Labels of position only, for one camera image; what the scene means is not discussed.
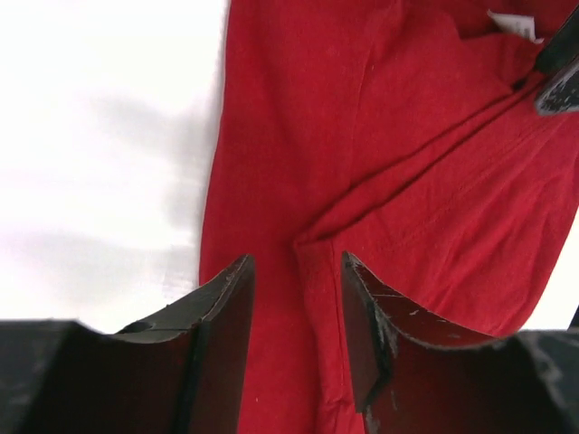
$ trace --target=white tag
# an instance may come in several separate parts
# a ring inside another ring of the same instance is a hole
[[[544,40],[543,38],[537,39],[535,36],[535,17],[533,16],[495,14],[491,11],[488,11],[487,14],[505,33],[518,34],[534,43],[541,43]]]

